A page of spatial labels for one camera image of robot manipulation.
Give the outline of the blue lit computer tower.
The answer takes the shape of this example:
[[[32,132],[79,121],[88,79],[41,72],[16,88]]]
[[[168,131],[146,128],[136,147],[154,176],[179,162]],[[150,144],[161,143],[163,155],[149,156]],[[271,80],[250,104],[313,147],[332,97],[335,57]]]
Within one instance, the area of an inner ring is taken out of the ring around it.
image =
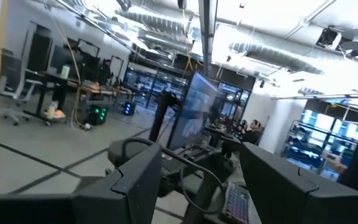
[[[123,114],[126,116],[132,116],[135,113],[136,104],[134,102],[127,101],[124,103]]]

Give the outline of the grey office chair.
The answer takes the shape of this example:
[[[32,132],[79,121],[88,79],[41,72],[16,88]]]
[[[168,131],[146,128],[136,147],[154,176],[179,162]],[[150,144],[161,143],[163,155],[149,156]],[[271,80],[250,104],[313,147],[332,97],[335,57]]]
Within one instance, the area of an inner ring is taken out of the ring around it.
[[[28,102],[35,88],[35,83],[25,78],[22,60],[15,57],[10,50],[2,49],[0,72],[0,116],[4,119],[11,118],[14,126],[19,125],[20,117],[29,121],[29,115],[14,108],[15,105]]]

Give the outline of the person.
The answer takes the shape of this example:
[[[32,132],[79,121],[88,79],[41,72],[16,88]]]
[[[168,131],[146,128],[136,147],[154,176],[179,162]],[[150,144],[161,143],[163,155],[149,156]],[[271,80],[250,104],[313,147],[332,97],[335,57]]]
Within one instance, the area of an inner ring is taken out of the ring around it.
[[[242,134],[242,142],[249,142],[254,145],[258,145],[260,138],[262,137],[262,133],[263,130],[260,121],[254,119]]]
[[[99,85],[107,84],[108,80],[111,77],[111,60],[106,59],[99,66],[98,70],[98,83]]]

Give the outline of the black standing desk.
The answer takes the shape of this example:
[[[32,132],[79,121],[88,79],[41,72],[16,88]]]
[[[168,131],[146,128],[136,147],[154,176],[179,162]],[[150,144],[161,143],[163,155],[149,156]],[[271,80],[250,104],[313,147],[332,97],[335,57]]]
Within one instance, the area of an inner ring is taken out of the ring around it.
[[[80,82],[73,78],[59,77],[56,73],[35,72],[35,71],[29,70],[27,68],[25,69],[25,72],[32,73],[39,77],[40,84],[37,82],[33,82],[32,80],[29,80],[29,82],[40,85],[40,95],[39,95],[39,100],[37,102],[37,107],[36,107],[35,112],[31,112],[31,111],[27,111],[27,110],[23,110],[22,112],[26,115],[29,115],[31,117],[34,117],[34,118],[37,118],[37,119],[43,121],[47,125],[50,125],[52,122],[52,118],[47,118],[45,115],[42,114],[44,98],[45,98],[45,94],[47,92],[47,84],[48,83],[59,83],[59,84],[65,85],[65,86],[68,86],[69,84],[76,84],[78,86],[80,84]]]

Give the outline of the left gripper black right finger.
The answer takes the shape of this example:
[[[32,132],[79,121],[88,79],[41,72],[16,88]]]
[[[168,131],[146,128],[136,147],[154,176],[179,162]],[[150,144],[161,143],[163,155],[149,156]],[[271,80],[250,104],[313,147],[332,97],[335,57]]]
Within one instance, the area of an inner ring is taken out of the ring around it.
[[[318,190],[300,168],[251,143],[240,149],[244,180],[262,224],[307,224],[306,199]]]

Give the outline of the black monitor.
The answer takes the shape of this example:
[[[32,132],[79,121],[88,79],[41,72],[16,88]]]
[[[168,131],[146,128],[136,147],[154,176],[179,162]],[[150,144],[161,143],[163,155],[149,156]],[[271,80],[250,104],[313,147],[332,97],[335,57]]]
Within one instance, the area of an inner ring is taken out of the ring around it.
[[[217,87],[201,72],[193,74],[170,133],[168,149],[174,151],[203,138],[217,92]]]

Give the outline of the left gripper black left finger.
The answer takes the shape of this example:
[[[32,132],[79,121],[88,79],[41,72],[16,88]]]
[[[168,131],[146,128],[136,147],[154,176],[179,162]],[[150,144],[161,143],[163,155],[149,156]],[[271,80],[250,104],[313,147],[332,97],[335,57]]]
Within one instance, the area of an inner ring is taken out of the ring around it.
[[[73,199],[76,224],[151,224],[160,185],[154,144],[106,176],[84,176]]]

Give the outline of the backlit keyboard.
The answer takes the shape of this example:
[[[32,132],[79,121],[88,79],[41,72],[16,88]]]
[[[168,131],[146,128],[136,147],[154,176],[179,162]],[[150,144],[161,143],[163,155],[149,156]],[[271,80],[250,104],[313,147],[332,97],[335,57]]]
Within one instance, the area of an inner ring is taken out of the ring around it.
[[[219,219],[228,224],[251,224],[249,215],[250,195],[245,184],[228,182],[225,203]]]

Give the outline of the green lit computer tower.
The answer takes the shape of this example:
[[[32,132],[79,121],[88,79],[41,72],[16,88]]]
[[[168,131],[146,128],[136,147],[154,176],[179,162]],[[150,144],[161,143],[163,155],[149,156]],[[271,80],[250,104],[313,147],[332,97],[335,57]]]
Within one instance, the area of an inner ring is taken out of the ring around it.
[[[107,106],[90,105],[87,110],[87,122],[92,126],[102,125],[106,122],[109,108]]]

